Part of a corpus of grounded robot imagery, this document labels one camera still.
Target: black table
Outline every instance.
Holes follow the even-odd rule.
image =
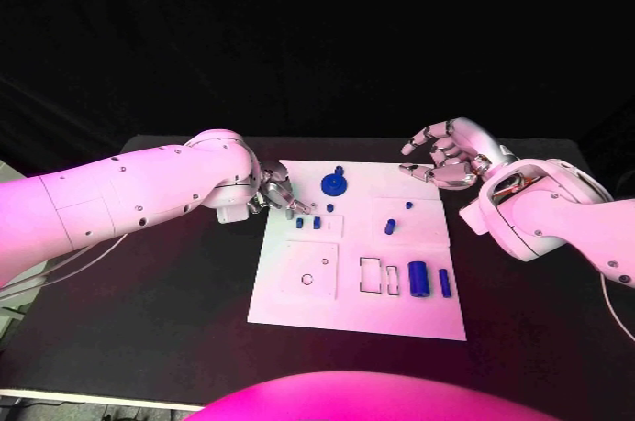
[[[135,137],[124,150],[186,140]],[[245,140],[259,159],[402,160],[397,138]],[[586,167],[567,140],[503,143],[521,157]],[[246,323],[267,214],[220,226],[199,208],[128,236],[86,272],[42,290],[0,359],[0,389],[202,405],[285,375],[381,371],[564,419],[635,419],[635,346],[599,275],[568,246],[525,263],[477,237],[457,215],[474,195],[441,193],[467,342]],[[635,327],[635,292],[609,287]]]

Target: white board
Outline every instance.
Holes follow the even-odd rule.
[[[345,161],[283,161],[293,194],[316,206],[304,225],[271,209],[246,321],[294,327],[466,340],[453,278],[450,240],[437,188],[398,170],[398,164]],[[322,192],[323,177],[343,167],[346,192]],[[405,202],[412,207],[405,209]],[[326,205],[333,204],[333,212]],[[313,218],[322,219],[313,229]],[[388,219],[397,221],[385,234]],[[381,266],[376,285],[373,263]],[[407,263],[427,265],[430,296],[410,295]],[[366,267],[362,282],[362,265]],[[451,297],[440,292],[437,272],[446,269]]]

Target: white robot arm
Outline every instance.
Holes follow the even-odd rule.
[[[184,145],[124,153],[0,184],[0,287],[44,260],[184,215],[218,221],[267,206],[309,213],[284,166],[261,165],[238,134],[207,130]]]
[[[635,287],[635,200],[613,202],[597,181],[564,161],[519,160],[466,118],[425,127],[402,154],[433,138],[440,138],[430,150],[437,167],[405,163],[399,168],[450,190],[469,188],[482,177],[479,196],[460,210],[474,233],[489,232],[524,261],[568,242],[609,279]]]

